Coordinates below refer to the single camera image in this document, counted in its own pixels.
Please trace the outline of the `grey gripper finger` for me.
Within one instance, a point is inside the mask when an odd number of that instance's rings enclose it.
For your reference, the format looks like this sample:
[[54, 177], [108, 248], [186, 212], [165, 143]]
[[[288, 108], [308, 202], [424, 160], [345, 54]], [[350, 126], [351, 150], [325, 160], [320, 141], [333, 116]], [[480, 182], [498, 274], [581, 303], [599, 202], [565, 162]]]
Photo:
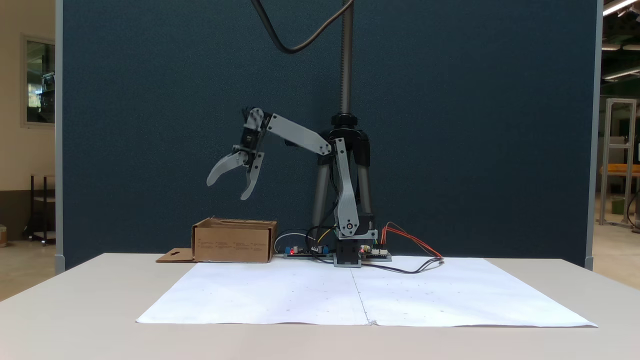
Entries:
[[221, 158], [215, 166], [213, 166], [206, 178], [206, 186], [210, 187], [214, 185], [221, 175], [238, 167], [245, 166], [248, 160], [249, 154], [245, 151], [229, 153], [225, 157]]
[[252, 153], [253, 159], [250, 161], [250, 164], [247, 165], [246, 171], [246, 188], [242, 192], [240, 196], [240, 200], [246, 201], [254, 191], [256, 184], [258, 182], [259, 174], [262, 169], [262, 162], [265, 159], [265, 153], [263, 152], [255, 152]]

